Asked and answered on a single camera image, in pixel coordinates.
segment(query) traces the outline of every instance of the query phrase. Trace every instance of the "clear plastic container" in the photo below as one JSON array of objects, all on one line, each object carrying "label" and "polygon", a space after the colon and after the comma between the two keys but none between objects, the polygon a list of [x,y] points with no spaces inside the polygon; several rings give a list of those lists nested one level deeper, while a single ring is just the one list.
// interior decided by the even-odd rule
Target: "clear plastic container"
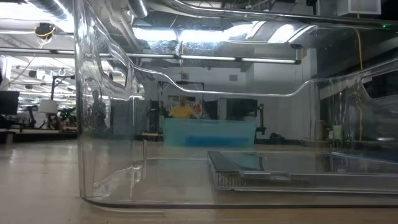
[{"label": "clear plastic container", "polygon": [[397,24],[121,2],[75,0],[83,199],[398,205]]}]

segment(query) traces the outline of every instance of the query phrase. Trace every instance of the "person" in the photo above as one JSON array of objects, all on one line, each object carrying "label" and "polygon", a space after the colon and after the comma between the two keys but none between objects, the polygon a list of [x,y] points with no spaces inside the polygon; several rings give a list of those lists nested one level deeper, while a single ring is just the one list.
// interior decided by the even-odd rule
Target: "person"
[{"label": "person", "polygon": [[100,98],[100,94],[97,90],[93,91],[93,117],[95,121],[95,129],[97,131],[104,131],[107,127],[105,124],[105,117],[106,117],[106,107],[105,103],[102,102],[102,98]]},{"label": "person", "polygon": [[173,118],[193,118],[193,110],[188,105],[187,99],[185,96],[180,97],[180,104],[174,106],[171,111],[171,116]]}]

